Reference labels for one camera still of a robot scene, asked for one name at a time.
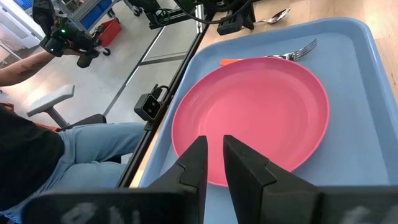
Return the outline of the blue plastic tray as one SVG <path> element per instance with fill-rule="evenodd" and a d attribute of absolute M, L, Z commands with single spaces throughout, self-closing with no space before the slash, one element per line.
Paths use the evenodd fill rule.
<path fill-rule="evenodd" d="M 275 58 L 266 55 L 293 52 L 314 39 L 317 47 L 295 63 L 321 81 L 330 118 L 316 151 L 289 172 L 319 190 L 317 224 L 398 224 L 398 106 L 369 27 L 350 18 L 240 37 L 197 53 L 170 104 L 139 188 L 147 190 L 180 157 L 172 144 L 177 107 L 194 84 L 222 67 L 221 59 Z M 239 224 L 228 182 L 211 184 L 207 176 L 203 223 Z"/>

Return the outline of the pink round plastic plate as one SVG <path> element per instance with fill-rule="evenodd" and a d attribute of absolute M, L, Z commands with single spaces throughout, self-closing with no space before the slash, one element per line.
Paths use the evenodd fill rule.
<path fill-rule="evenodd" d="M 174 115 L 172 144 L 181 156 L 206 136 L 208 182 L 224 187 L 225 135 L 293 171 L 316 151 L 329 118 L 328 95 L 311 71 L 279 58 L 250 58 L 213 70 L 188 90 Z"/>

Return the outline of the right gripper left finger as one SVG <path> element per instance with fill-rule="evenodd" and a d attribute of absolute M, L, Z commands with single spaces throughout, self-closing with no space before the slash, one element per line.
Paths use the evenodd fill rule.
<path fill-rule="evenodd" d="M 148 186 L 154 203 L 148 224 L 203 224 L 207 176 L 207 138 L 199 136 Z"/>

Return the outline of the black table edge rail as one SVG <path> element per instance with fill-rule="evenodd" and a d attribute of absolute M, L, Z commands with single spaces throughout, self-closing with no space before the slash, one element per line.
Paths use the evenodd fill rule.
<path fill-rule="evenodd" d="M 188 51 L 182 57 L 182 63 L 176 70 L 176 73 L 168 85 L 169 90 L 163 97 L 164 107 L 160 110 L 160 118 L 152 123 L 147 123 L 149 130 L 146 130 L 139 145 L 136 147 L 136 153 L 130 158 L 126 170 L 124 171 L 118 187 L 134 188 L 137 187 L 142 179 L 147 162 L 155 148 L 160 131 L 164 125 L 165 116 L 168 113 L 169 105 L 172 102 L 174 95 L 182 81 L 184 73 L 188 67 L 189 62 L 198 50 L 209 25 L 205 25 L 204 31 L 197 34 L 193 39 Z"/>

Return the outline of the black stand base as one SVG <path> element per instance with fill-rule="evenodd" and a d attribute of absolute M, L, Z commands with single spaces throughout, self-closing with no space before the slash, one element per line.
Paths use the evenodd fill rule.
<path fill-rule="evenodd" d="M 176 24 L 178 22 L 189 20 L 181 8 L 168 9 L 160 6 L 157 0 L 124 0 L 131 8 L 133 14 L 139 17 L 144 14 L 149 20 L 149 28 L 151 30 L 161 28 L 167 25 Z M 202 4 L 194 5 L 191 0 L 176 0 L 182 6 L 186 7 L 186 11 L 192 16 L 200 19 L 205 17 L 205 10 Z"/>

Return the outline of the person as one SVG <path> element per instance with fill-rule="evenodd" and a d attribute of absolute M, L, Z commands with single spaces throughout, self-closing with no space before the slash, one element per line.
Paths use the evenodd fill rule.
<path fill-rule="evenodd" d="M 55 132 L 0 105 L 0 214 L 21 222 L 23 207 L 49 191 L 117 187 L 134 152 L 139 123 L 89 124 Z"/>

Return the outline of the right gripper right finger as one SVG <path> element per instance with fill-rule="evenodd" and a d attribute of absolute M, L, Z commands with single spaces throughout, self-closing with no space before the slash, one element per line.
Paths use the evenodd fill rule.
<path fill-rule="evenodd" d="M 231 135 L 224 169 L 239 224 L 317 224 L 320 192 Z"/>

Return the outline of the red storage bin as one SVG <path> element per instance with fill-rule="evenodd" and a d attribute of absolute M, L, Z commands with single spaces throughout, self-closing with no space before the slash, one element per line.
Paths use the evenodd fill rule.
<path fill-rule="evenodd" d="M 97 30 L 102 32 L 99 35 L 101 46 L 107 47 L 122 31 L 122 27 L 118 19 L 111 19 L 99 25 Z"/>

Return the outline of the metal fork orange handle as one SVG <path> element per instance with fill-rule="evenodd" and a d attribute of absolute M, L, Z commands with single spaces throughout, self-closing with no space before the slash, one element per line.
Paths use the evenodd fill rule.
<path fill-rule="evenodd" d="M 282 54 L 282 55 L 266 55 L 266 57 L 281 58 L 284 60 L 290 60 L 290 61 L 295 62 L 295 61 L 300 60 L 302 57 L 304 57 L 306 54 L 311 52 L 313 49 L 315 49 L 317 47 L 317 43 L 318 43 L 318 40 L 314 39 L 309 44 L 307 44 L 305 47 L 303 47 L 299 50 L 289 52 L 286 54 Z M 239 59 L 236 59 L 236 58 L 221 59 L 220 65 L 223 66 L 223 65 L 231 64 L 231 63 L 237 62 L 239 60 L 240 60 L 240 58 Z"/>

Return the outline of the blue storage bin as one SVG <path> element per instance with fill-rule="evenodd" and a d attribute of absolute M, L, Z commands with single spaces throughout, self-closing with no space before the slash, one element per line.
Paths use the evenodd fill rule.
<path fill-rule="evenodd" d="M 78 8 L 79 22 L 87 30 L 102 17 L 103 13 L 112 5 L 113 0 L 87 0 Z"/>

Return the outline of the person's forearm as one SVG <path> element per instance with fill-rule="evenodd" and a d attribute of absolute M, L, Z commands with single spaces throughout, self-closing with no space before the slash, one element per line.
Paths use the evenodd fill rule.
<path fill-rule="evenodd" d="M 34 76 L 55 58 L 47 51 L 33 54 L 6 68 L 0 68 L 0 87 L 13 86 Z"/>

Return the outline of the metal spoon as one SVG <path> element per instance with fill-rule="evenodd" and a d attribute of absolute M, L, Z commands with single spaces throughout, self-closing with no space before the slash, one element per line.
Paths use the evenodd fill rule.
<path fill-rule="evenodd" d="M 289 12 L 290 12 L 290 8 L 283 9 L 283 10 L 279 11 L 277 14 L 275 14 L 274 16 L 272 16 L 270 19 L 264 19 L 261 21 L 257 21 L 254 24 L 260 24 L 260 23 L 275 24 L 276 22 L 279 22 L 283 18 L 285 18 Z"/>

